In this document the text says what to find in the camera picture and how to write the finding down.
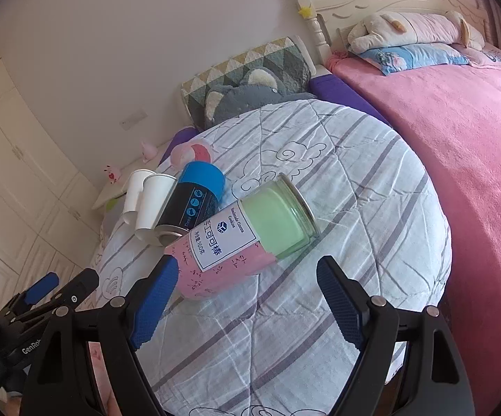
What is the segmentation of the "green and pink clear jar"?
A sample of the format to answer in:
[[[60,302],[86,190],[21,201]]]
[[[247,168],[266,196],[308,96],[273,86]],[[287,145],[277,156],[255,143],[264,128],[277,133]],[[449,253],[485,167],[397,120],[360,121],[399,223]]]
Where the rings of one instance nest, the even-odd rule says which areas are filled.
[[[177,260],[177,289],[203,300],[308,247],[319,236],[311,208],[280,173],[165,249]]]

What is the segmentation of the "white paper cup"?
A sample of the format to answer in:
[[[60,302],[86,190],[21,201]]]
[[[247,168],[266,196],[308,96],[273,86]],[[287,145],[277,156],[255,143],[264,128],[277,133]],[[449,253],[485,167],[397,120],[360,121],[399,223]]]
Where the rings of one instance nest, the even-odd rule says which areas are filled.
[[[140,241],[160,245],[155,228],[176,182],[175,176],[167,174],[154,174],[144,179],[135,223],[135,235]]]
[[[139,199],[141,199],[143,192],[143,182],[147,177],[154,175],[154,171],[149,169],[138,169],[129,176],[124,186],[125,200],[121,212],[121,218],[125,224],[131,226],[135,224],[138,217]]]

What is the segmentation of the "white paper cup rear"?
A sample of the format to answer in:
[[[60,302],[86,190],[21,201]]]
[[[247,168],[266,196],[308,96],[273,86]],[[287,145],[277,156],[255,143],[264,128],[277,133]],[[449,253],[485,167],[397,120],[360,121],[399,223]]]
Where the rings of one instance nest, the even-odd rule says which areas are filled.
[[[121,212],[121,218],[125,224],[131,226],[135,224],[138,217],[139,199],[141,199],[143,192],[143,182],[147,177],[154,175],[154,171],[149,169],[138,169],[129,176],[124,186],[125,200]]]

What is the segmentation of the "pink plastic cup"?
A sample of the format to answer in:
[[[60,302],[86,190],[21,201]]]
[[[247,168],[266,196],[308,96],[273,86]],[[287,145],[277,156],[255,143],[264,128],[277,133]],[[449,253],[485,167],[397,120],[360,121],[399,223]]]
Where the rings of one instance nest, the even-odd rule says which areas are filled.
[[[213,147],[203,139],[184,142],[171,151],[171,166],[176,171],[183,170],[188,163],[213,161]]]

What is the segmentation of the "cream built-in wardrobe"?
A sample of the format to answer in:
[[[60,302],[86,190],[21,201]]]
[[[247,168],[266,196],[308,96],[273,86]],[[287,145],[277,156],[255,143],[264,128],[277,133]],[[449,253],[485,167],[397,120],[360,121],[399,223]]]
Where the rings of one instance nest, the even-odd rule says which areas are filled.
[[[65,284],[95,265],[99,192],[67,158],[0,60],[0,309],[49,272]]]

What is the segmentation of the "small pink heart figurine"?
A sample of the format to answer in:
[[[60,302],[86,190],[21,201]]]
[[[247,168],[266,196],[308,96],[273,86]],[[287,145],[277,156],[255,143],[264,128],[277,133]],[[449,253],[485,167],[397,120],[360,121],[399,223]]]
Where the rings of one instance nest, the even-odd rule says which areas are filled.
[[[110,184],[117,183],[121,178],[121,169],[113,165],[108,164],[105,167],[104,172]]]

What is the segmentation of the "grey striped white quilt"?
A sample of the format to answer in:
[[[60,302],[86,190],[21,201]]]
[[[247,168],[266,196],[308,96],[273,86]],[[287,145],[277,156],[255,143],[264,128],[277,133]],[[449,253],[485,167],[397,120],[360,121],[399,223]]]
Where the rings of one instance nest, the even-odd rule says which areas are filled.
[[[386,123],[317,99],[205,131],[225,177],[205,259],[178,285],[138,360],[174,415],[330,411],[359,357],[318,286],[329,255],[371,296],[437,304],[451,229],[421,160]]]

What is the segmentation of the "cream bedside table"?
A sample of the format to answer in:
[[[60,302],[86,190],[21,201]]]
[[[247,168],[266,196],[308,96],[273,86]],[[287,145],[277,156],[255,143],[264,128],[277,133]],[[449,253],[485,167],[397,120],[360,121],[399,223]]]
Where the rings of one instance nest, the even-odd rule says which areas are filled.
[[[131,175],[132,172],[138,169],[149,169],[154,171],[161,162],[161,159],[164,153],[166,152],[169,144],[170,141],[167,141],[166,143],[159,146],[157,148],[158,149],[157,156],[149,160],[147,163],[145,163],[142,157],[139,157],[138,159],[134,160],[133,162],[123,167],[121,169],[121,176],[115,183],[108,182],[105,184],[104,188],[102,189],[102,191],[96,198],[95,202],[93,203],[92,209],[97,211],[103,211],[102,207],[105,205],[107,201],[113,198],[117,198],[118,196],[121,196],[123,194],[123,188],[127,183],[129,176]]]

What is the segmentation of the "pink fleece blanket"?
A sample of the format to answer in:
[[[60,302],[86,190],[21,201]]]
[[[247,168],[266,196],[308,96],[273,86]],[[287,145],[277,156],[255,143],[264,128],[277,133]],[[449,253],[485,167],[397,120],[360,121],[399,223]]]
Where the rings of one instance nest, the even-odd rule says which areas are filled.
[[[425,165],[451,226],[451,330],[478,414],[501,402],[501,69],[439,65],[384,75],[359,57],[327,68]]]

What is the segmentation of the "purple bed bumper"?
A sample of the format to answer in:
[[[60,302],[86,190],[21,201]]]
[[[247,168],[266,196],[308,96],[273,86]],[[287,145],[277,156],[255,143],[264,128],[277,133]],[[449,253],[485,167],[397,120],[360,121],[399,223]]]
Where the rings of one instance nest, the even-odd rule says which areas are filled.
[[[362,98],[359,93],[356,93],[356,91],[351,86],[347,85],[347,83],[345,83],[342,79],[331,73],[312,77],[309,81],[308,88],[312,94],[322,101],[333,102],[354,108],[371,115],[390,126],[390,123],[386,120],[386,118],[384,118],[379,111],[367,102],[366,99]],[[164,163],[164,161],[167,160],[174,147],[188,142],[199,133],[200,131],[192,126],[185,127],[178,131],[172,138],[170,144],[167,146],[159,164]]]

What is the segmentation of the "grey cat plush toy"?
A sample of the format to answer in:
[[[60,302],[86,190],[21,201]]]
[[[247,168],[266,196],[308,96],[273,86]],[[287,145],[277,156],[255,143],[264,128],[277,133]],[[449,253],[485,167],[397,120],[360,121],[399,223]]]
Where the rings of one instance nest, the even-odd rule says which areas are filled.
[[[247,72],[237,86],[213,86],[207,92],[204,126],[207,129],[214,127],[268,104],[315,98],[308,92],[290,92],[271,70],[260,67]]]

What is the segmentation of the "blue cartoon pillow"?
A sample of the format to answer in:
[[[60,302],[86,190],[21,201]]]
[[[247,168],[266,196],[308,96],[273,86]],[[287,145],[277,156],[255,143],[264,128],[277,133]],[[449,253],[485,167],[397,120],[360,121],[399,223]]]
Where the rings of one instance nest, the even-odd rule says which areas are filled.
[[[380,70],[385,76],[431,66],[469,64],[467,57],[443,43],[373,48],[357,56]]]

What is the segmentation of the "triangle patterned quilted pillow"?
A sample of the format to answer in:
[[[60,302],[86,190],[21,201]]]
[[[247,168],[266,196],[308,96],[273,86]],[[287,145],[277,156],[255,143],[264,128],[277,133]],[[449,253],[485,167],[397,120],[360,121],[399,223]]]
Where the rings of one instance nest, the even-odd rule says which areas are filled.
[[[205,99],[212,86],[236,86],[251,70],[264,67],[293,93],[304,92],[316,73],[304,42],[298,36],[278,38],[236,54],[181,83],[181,98],[187,115],[200,131],[205,130]]]

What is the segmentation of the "cream wooden bed headboard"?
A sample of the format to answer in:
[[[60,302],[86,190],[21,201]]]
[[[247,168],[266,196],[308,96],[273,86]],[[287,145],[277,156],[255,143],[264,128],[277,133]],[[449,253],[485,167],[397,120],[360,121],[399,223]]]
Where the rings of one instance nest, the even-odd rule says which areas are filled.
[[[324,65],[331,54],[344,52],[347,36],[362,19],[380,10],[440,13],[456,10],[493,42],[483,0],[294,0],[310,30],[315,51]]]

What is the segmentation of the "white wall socket panel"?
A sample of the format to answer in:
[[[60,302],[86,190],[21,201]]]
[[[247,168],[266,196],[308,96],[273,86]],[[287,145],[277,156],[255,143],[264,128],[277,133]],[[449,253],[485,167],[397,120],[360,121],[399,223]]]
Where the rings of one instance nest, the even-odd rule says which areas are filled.
[[[123,119],[120,122],[120,126],[124,131],[129,131],[139,122],[147,118],[147,113],[144,110],[138,110],[131,115],[128,115],[127,118]]]

